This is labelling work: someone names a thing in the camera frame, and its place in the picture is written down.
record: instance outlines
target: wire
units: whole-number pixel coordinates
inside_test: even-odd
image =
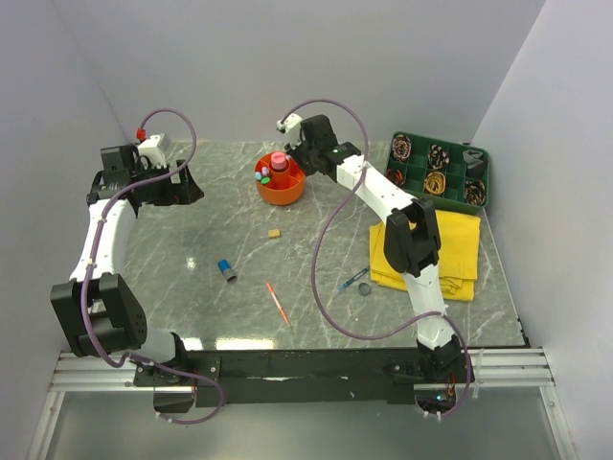
[[[336,105],[337,107],[340,107],[343,110],[345,110],[347,113],[349,113],[353,117],[353,119],[355,120],[355,122],[359,126],[360,131],[362,132],[362,137],[364,139],[364,162],[368,161],[368,157],[369,157],[369,153],[370,153],[370,145],[369,145],[368,134],[366,132],[366,128],[364,127],[364,124],[359,119],[359,117],[355,114],[355,112],[353,112],[353,110],[348,108],[343,103],[339,103],[339,102],[334,101],[332,99],[311,99],[311,100],[308,100],[308,101],[304,101],[303,103],[299,103],[298,105],[293,107],[291,110],[287,111],[287,113],[281,118],[281,123],[283,123],[285,121],[285,119],[287,119],[287,117],[289,117],[289,115],[294,113],[299,108],[302,108],[305,105],[310,105],[310,104],[315,104],[315,103],[324,103],[324,104]],[[444,313],[441,313],[440,311],[428,311],[426,313],[422,313],[422,314],[419,314],[417,316],[414,316],[413,318],[409,319],[405,323],[401,324],[397,328],[395,328],[395,329],[393,329],[393,330],[391,330],[391,331],[389,331],[387,333],[380,333],[378,335],[364,335],[364,334],[361,334],[361,333],[352,333],[350,331],[347,331],[342,326],[337,324],[332,319],[332,317],[328,314],[328,312],[326,311],[326,308],[324,307],[324,304],[322,303],[322,300],[321,300],[321,298],[319,296],[319,290],[317,289],[317,280],[316,280],[315,272],[316,272],[316,268],[317,268],[317,257],[319,256],[319,251],[320,251],[321,246],[322,246],[322,241],[324,239],[324,236],[326,235],[326,232],[328,231],[328,228],[329,228],[330,224],[334,220],[334,218],[338,215],[338,213],[341,211],[341,209],[343,209],[345,207],[345,205],[349,202],[350,198],[353,195],[355,195],[355,192],[357,191],[357,189],[359,189],[362,186],[362,184],[364,183],[364,179],[366,178],[366,170],[367,170],[367,168],[362,168],[362,174],[360,174],[359,180],[357,181],[355,186],[350,190],[350,192],[343,198],[343,200],[338,205],[338,207],[328,217],[328,219],[324,223],[324,226],[322,227],[322,230],[321,230],[321,232],[319,234],[319,237],[317,238],[317,242],[315,243],[315,249],[313,251],[313,259],[311,260],[311,264],[310,264],[310,284],[311,284],[311,288],[312,288],[312,291],[313,291],[313,297],[315,298],[315,304],[317,304],[317,308],[319,309],[319,311],[322,313],[322,315],[326,318],[326,320],[329,322],[329,324],[336,331],[338,331],[339,333],[344,334],[344,335],[346,335],[348,337],[356,338],[358,340],[380,340],[382,338],[390,337],[390,336],[392,336],[394,334],[399,333],[400,331],[405,330],[406,328],[408,328],[409,326],[412,326],[413,324],[417,323],[418,321],[420,321],[423,318],[427,318],[427,317],[430,317],[430,316],[442,316],[444,318],[444,320],[449,324],[451,329],[453,329],[454,333],[460,339],[460,342],[462,343],[462,347],[464,349],[465,361],[466,361],[466,385],[465,385],[465,391],[463,392],[462,396],[460,397],[460,399],[458,400],[456,405],[453,408],[451,408],[449,411],[447,411],[447,412],[445,412],[443,414],[444,416],[447,416],[447,415],[453,413],[456,410],[456,408],[458,408],[464,402],[464,400],[465,400],[465,398],[466,398],[466,396],[468,394],[468,388],[470,387],[470,369],[471,369],[470,355],[468,354],[468,346],[466,344],[466,341],[465,341],[464,337],[462,336],[462,333],[460,332],[458,327],[453,323],[453,321],[451,320],[451,318],[449,318],[449,316],[447,316]]]
[[[155,362],[152,359],[149,359],[147,357],[144,356],[140,356],[140,355],[135,355],[132,353],[124,353],[119,361],[114,361],[111,356],[108,355],[108,353],[104,350],[104,348],[102,347],[102,344],[100,343],[100,341],[98,340],[98,338],[96,337],[96,334],[94,333],[94,329],[92,327],[92,322],[91,319],[89,317],[89,313],[87,312],[87,290],[89,288],[89,282],[92,279],[92,276],[94,274],[94,268],[96,267],[96,256],[98,255],[98,249],[100,247],[100,242],[102,239],[102,230],[104,228],[104,224],[106,223],[106,217],[108,216],[108,213],[110,212],[111,208],[115,205],[115,203],[117,203],[117,201],[124,196],[125,194],[131,192],[132,190],[138,188],[138,187],[143,187],[144,185],[148,185],[148,184],[153,184],[155,182],[161,181],[161,180],[166,180],[172,176],[174,176],[175,174],[180,173],[181,171],[183,171],[184,169],[186,169],[188,167],[188,164],[190,163],[190,161],[192,161],[193,156],[195,155],[195,148],[196,148],[196,135],[195,135],[195,129],[192,125],[192,122],[190,122],[190,120],[188,120],[188,118],[183,115],[181,112],[174,110],[172,108],[158,108],[157,110],[153,110],[151,113],[149,113],[145,119],[143,120],[143,122],[141,123],[141,125],[139,126],[139,129],[144,129],[145,128],[145,124],[148,122],[148,120],[155,114],[158,113],[162,113],[162,112],[169,112],[172,113],[174,115],[176,115],[177,117],[179,117],[181,120],[183,120],[185,122],[185,124],[188,126],[188,128],[190,129],[190,134],[192,135],[192,149],[190,151],[190,154],[188,155],[188,157],[186,158],[185,162],[183,162],[181,165],[179,165],[175,170],[173,171],[169,171],[165,174],[162,174],[160,176],[157,177],[152,177],[149,179],[145,179],[145,180],[140,180],[138,182],[134,182],[130,185],[128,185],[127,187],[121,189],[118,193],[116,193],[114,196],[112,196],[108,202],[106,203],[106,205],[102,208],[102,212],[101,212],[101,216],[100,219],[98,220],[98,225],[96,227],[96,232],[94,233],[94,240],[92,241],[92,247],[89,253],[89,264],[87,266],[87,268],[85,269],[85,276],[83,278],[83,284],[80,290],[80,312],[81,312],[81,317],[83,319],[83,324],[85,325],[85,330],[87,330],[87,336],[89,337],[89,339],[92,342],[92,345],[94,346],[94,349],[96,350],[96,353],[98,353],[98,356],[100,358],[102,358],[102,360],[104,362],[106,362],[109,366],[114,367],[116,369],[119,369],[120,367],[122,367],[125,364],[125,360],[127,358],[131,358],[135,361],[140,361],[144,364],[148,364],[148,365],[154,365],[155,367],[157,367],[158,369],[161,369],[165,372],[169,372],[171,374],[175,374],[176,376],[181,376],[181,377],[186,377],[188,379],[196,379],[196,380],[200,380],[208,385],[212,385],[214,386],[217,391],[219,392],[219,403],[217,404],[216,408],[213,409],[213,411],[211,411],[211,413],[209,413],[208,415],[200,418],[200,419],[195,419],[195,420],[175,420],[173,418],[171,418],[170,416],[166,415],[166,414],[159,414],[161,418],[163,418],[164,420],[173,423],[173,424],[177,424],[177,425],[195,425],[195,424],[199,424],[201,422],[205,422],[207,420],[209,420],[210,418],[212,418],[218,411],[219,409],[221,409],[221,407],[225,404],[225,400],[226,400],[226,395],[225,392],[223,390],[223,388],[221,387],[221,385],[219,385],[219,383],[217,383],[216,381],[214,381],[213,379],[209,379],[207,377],[204,376],[199,376],[196,374],[191,374],[188,372],[183,372],[183,371],[179,371],[176,369],[172,369],[168,366],[165,366],[164,364],[161,364],[159,362]]]

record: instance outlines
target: wall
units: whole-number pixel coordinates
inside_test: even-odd
[[[63,335],[49,302],[87,229],[100,147],[125,139],[45,0],[0,4],[0,458],[24,458]]]
[[[294,104],[329,97],[375,140],[411,129],[465,141],[544,0],[52,1],[130,134],[135,119],[171,105],[199,137],[271,140]],[[359,140],[335,108],[302,113],[315,110]],[[188,137],[175,126],[170,134]]]
[[[613,455],[613,4],[549,0],[476,134],[511,291],[581,458]]]

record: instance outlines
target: yellow towel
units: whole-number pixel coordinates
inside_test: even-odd
[[[470,301],[475,297],[479,261],[480,218],[464,214],[437,211],[441,234],[439,277],[443,297]],[[371,279],[388,288],[406,290],[404,280],[394,271],[383,254],[385,224],[371,227]]]

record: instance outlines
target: green tray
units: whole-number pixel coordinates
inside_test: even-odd
[[[385,171],[400,170],[404,176],[404,184],[402,189],[414,196],[429,198],[434,202],[436,209],[445,211],[453,211],[456,213],[475,215],[480,209],[488,206],[489,202],[489,153],[483,149],[478,149],[474,146],[465,146],[464,144],[455,144],[441,139],[432,137],[418,136],[410,132],[395,132],[392,141],[398,135],[405,135],[411,139],[411,156],[407,163],[396,161],[392,156],[392,142],[387,158],[387,166]],[[445,190],[443,196],[433,196],[427,194],[423,190],[425,177],[434,170],[428,169],[428,152],[430,146],[436,144],[443,147],[449,152],[449,164],[441,171],[445,175]],[[466,162],[464,161],[463,152],[465,150],[477,150],[484,154],[488,160],[488,165],[481,180],[486,186],[486,202],[482,206],[475,206],[464,201],[464,188],[466,183]]]

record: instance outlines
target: blue marker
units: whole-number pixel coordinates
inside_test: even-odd
[[[364,276],[366,273],[368,273],[368,270],[370,270],[371,268],[369,266],[367,266],[366,268],[364,268],[363,270],[361,270],[359,273],[356,273],[355,275],[353,275],[352,278],[350,278],[349,280],[347,280],[345,283],[343,283],[337,290],[336,293],[334,294],[334,297],[332,298],[336,298],[338,295],[342,294],[346,288],[348,288],[354,281],[359,280],[362,276]]]

